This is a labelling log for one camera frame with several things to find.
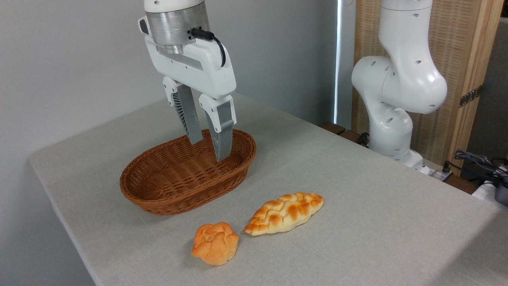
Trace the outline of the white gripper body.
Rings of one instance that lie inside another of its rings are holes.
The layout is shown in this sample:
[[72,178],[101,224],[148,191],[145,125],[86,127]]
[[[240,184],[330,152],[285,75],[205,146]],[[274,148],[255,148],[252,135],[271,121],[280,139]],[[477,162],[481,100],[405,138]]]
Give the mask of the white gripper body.
[[148,34],[145,43],[156,70],[174,81],[214,99],[230,94],[237,87],[229,53],[224,48],[226,62],[221,66],[223,58],[215,41],[197,39],[184,45],[182,54],[170,54],[168,47],[156,45]]

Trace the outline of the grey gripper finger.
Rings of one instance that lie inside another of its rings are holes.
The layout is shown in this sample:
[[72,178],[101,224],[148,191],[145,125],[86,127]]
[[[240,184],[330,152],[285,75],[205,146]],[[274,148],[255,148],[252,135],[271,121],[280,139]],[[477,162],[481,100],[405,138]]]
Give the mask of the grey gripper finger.
[[214,99],[202,94],[199,103],[206,112],[209,131],[218,162],[231,154],[233,125],[237,123],[232,96]]
[[164,77],[163,85],[170,106],[175,107],[190,143],[194,145],[200,142],[203,136],[198,121],[192,89],[169,77]]

